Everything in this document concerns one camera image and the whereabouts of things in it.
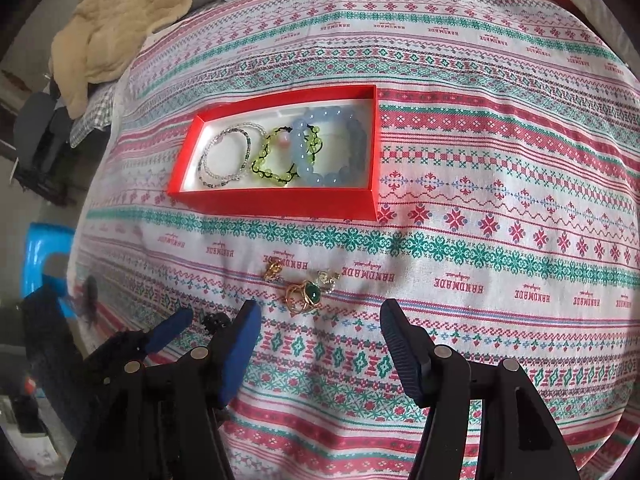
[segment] beaded bracelet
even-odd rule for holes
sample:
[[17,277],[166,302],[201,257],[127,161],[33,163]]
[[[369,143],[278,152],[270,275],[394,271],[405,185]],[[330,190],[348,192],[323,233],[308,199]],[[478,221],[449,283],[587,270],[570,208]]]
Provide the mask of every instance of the beaded bracelet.
[[[349,164],[341,167],[338,173],[327,173],[323,176],[314,172],[313,165],[309,163],[306,157],[305,143],[302,141],[303,130],[305,124],[310,121],[334,118],[344,120],[349,131]],[[367,156],[367,134],[360,121],[355,118],[354,111],[350,108],[343,109],[338,106],[330,106],[308,110],[302,118],[293,121],[290,136],[289,153],[291,160],[298,165],[298,176],[310,186],[350,186],[355,184],[364,172]]]
[[[232,126],[230,128],[227,128],[225,130],[222,130],[220,133],[218,133],[217,135],[215,135],[206,145],[204,151],[202,152],[202,155],[200,156],[200,160],[198,161],[198,177],[200,179],[200,182],[204,185],[207,186],[211,189],[215,189],[217,187],[224,187],[226,186],[229,182],[235,181],[235,180],[240,180],[244,174],[246,173],[246,171],[244,170],[246,168],[247,162],[249,161],[249,156],[251,155],[251,137],[249,137],[249,134],[243,130],[242,128],[253,128],[254,130],[257,130],[258,133],[260,133],[260,136],[263,137],[266,140],[266,134],[267,131],[260,126],[260,124],[256,124],[256,123],[240,123],[240,124],[236,124],[235,126]],[[242,161],[242,164],[240,165],[240,168],[238,169],[237,172],[232,173],[232,174],[228,174],[228,175],[218,175],[217,173],[213,173],[208,165],[207,165],[207,159],[209,157],[209,150],[211,149],[211,147],[214,144],[218,144],[223,137],[225,137],[228,134],[232,134],[232,133],[239,133],[242,134],[246,140],[246,153],[244,154],[244,160]],[[215,180],[219,180],[219,182],[212,184],[210,182],[207,182],[204,180],[204,177],[202,176],[202,170],[204,169],[205,173],[207,175],[209,175],[211,178],[215,179]]]
[[[311,164],[316,161],[316,153],[318,153],[322,149],[322,140],[318,136],[320,132],[320,128],[317,126],[307,125],[309,129],[308,136],[303,136],[304,143],[306,147],[306,152],[311,156]],[[267,159],[267,156],[271,153],[271,141],[275,139],[280,133],[290,133],[291,128],[288,126],[283,126],[281,128],[276,128],[269,135],[264,137],[264,146],[260,151],[258,157],[251,163],[251,171],[253,171],[260,178],[268,178],[270,180],[274,180],[278,186],[286,186],[289,182],[293,180],[295,176],[298,176],[298,172],[296,169],[296,165],[292,164],[291,167],[285,172],[284,175],[279,175],[273,173],[270,169],[263,169],[264,163]]]

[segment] clear crystal bracelet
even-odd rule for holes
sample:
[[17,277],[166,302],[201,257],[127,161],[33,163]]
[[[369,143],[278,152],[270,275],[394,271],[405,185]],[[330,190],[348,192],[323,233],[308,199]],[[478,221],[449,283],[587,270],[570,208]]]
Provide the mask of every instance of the clear crystal bracelet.
[[[256,124],[256,123],[236,124],[235,126],[226,128],[225,130],[222,130],[220,133],[215,135],[207,143],[206,147],[204,148],[204,151],[202,152],[202,156],[198,161],[198,177],[204,186],[207,186],[211,189],[215,189],[217,187],[224,187],[229,182],[240,180],[242,177],[244,177],[244,175],[246,174],[246,171],[245,171],[246,165],[251,155],[251,137],[249,136],[247,131],[244,130],[244,128],[252,128],[258,131],[258,133],[260,133],[260,136],[263,139],[265,139],[267,136],[267,130],[265,130],[262,126],[260,126],[260,124]],[[219,175],[217,173],[213,173],[213,171],[211,171],[209,169],[209,166],[207,165],[207,159],[209,158],[209,150],[213,145],[219,143],[223,139],[223,137],[225,137],[228,134],[234,134],[234,133],[242,134],[244,136],[244,139],[246,140],[246,153],[244,154],[244,160],[242,161],[240,168],[235,173],[228,174],[228,175]],[[217,180],[218,182],[215,182],[215,183],[207,182],[202,175],[202,170],[204,170],[204,173],[206,173],[210,178],[212,178],[213,180]]]
[[[325,120],[341,120],[345,123],[349,133],[350,156],[349,163],[341,167],[337,173],[321,175],[315,172],[313,163],[308,158],[304,129],[310,122]],[[309,109],[302,118],[291,123],[289,137],[291,160],[296,165],[298,176],[309,186],[351,187],[359,181],[364,172],[367,160],[367,134],[357,120],[355,111],[350,107],[329,106]]]

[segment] blue stool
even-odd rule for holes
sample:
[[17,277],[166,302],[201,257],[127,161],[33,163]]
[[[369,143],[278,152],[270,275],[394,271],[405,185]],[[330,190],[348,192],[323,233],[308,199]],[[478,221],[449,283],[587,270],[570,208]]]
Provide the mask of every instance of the blue stool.
[[69,254],[75,231],[68,227],[50,224],[31,224],[27,232],[24,265],[22,267],[22,298],[43,285],[52,287],[58,295],[58,304],[65,317],[76,317],[66,304],[66,280],[43,274],[44,264],[52,254]]

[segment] red box lid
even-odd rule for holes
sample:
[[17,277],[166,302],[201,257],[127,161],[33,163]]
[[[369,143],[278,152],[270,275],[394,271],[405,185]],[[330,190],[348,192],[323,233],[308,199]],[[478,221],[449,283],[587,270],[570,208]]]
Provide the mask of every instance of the red box lid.
[[[241,113],[284,105],[341,99],[371,101],[369,179],[366,187],[248,187],[183,190],[193,152],[207,123]],[[374,85],[327,86],[278,92],[199,112],[191,123],[169,180],[167,194],[205,214],[231,216],[291,216],[376,220],[380,174],[380,111]]]

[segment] patterned bedsheet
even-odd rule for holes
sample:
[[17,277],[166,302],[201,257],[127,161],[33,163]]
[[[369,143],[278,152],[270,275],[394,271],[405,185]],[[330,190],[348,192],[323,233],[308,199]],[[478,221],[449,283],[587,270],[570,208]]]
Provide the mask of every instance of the patterned bedsheet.
[[[202,216],[165,195],[196,110],[290,88],[380,88],[377,222]],[[404,479],[425,421],[380,334],[384,298],[467,358],[519,359],[583,479],[638,435],[639,85],[546,0],[238,0],[183,21],[118,84],[70,286],[98,280],[88,342],[179,306],[262,305],[225,425],[238,479]],[[342,275],[291,318],[284,278]],[[195,324],[163,362],[206,343]],[[463,478],[474,476],[474,402]]]

